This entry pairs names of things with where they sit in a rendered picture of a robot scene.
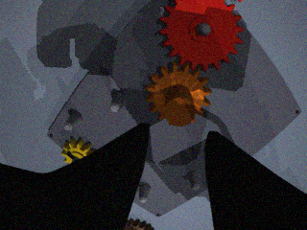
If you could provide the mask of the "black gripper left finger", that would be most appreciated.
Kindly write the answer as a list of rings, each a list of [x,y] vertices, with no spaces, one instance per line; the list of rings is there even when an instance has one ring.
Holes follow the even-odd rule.
[[[150,126],[139,123],[53,172],[0,162],[0,219],[23,230],[124,230],[145,169]]]

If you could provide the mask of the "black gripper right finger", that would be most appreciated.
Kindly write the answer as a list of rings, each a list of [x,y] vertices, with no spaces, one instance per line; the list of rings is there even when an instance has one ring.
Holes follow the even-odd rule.
[[[307,230],[307,193],[218,131],[208,131],[204,166],[215,230]]]

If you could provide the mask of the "orange gear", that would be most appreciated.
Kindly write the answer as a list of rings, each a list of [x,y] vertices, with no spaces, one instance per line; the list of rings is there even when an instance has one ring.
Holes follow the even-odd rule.
[[[152,73],[154,84],[147,84],[147,91],[153,92],[146,97],[147,103],[154,103],[150,112],[158,112],[157,121],[164,119],[173,126],[183,127],[196,122],[195,116],[203,116],[201,106],[210,106],[206,99],[211,95],[210,87],[202,87],[208,84],[207,77],[200,76],[201,69],[196,68],[189,72],[188,61],[184,62],[183,70],[177,69],[177,63],[173,61],[172,70],[160,66],[161,77]]]

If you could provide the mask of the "yellow gear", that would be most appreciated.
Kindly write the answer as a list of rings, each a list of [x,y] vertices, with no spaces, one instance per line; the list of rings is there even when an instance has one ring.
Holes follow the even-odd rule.
[[[66,156],[64,162],[69,162],[72,164],[73,157],[82,158],[85,157],[86,154],[91,154],[93,150],[91,150],[91,143],[88,145],[83,144],[83,139],[80,139],[80,142],[77,143],[76,139],[70,139],[69,143],[65,142],[64,150],[61,151],[62,156]]]

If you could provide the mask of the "red gear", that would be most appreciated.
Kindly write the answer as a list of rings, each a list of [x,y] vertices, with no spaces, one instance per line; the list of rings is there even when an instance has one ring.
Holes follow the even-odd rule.
[[[234,4],[226,5],[224,0],[173,0],[175,7],[164,5],[169,16],[158,18],[168,28],[158,30],[161,35],[168,35],[161,46],[173,45],[169,58],[180,55],[179,65],[189,60],[191,72],[197,64],[206,72],[208,64],[219,70],[219,61],[229,64],[227,54],[238,55],[235,45],[243,43],[238,37],[245,28],[237,26],[241,15],[233,15]],[[197,32],[199,23],[210,26],[209,35]]]

